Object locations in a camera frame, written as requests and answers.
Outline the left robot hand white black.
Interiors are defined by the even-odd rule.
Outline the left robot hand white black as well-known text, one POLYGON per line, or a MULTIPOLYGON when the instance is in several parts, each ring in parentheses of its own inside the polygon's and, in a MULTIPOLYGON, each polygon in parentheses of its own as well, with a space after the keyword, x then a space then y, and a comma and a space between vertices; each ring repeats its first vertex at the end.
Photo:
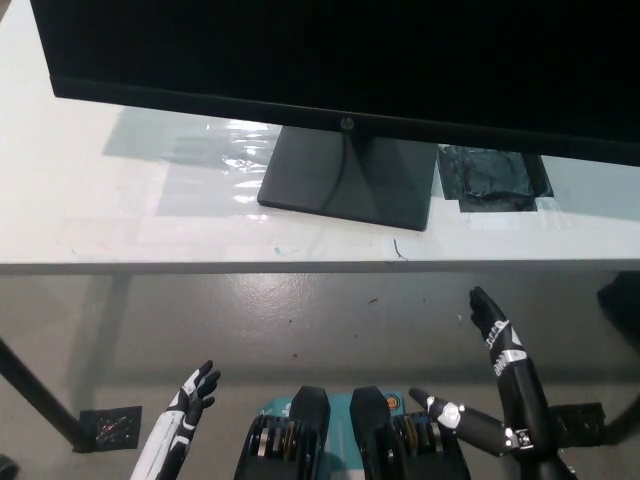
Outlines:
POLYGON ((182 384, 156 420, 130 479, 177 479, 203 412, 213 396, 221 372, 207 360, 182 384))

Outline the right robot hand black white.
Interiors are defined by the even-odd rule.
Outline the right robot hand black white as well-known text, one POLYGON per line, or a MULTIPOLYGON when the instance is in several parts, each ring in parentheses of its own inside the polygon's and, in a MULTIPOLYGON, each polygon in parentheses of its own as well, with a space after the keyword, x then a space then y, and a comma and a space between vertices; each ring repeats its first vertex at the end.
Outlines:
POLYGON ((495 419, 463 404, 412 387, 409 395, 444 430, 494 456, 553 457, 557 441, 549 405, 534 362, 513 323, 497 303, 476 286, 469 292, 471 321, 489 351, 504 418, 495 419))

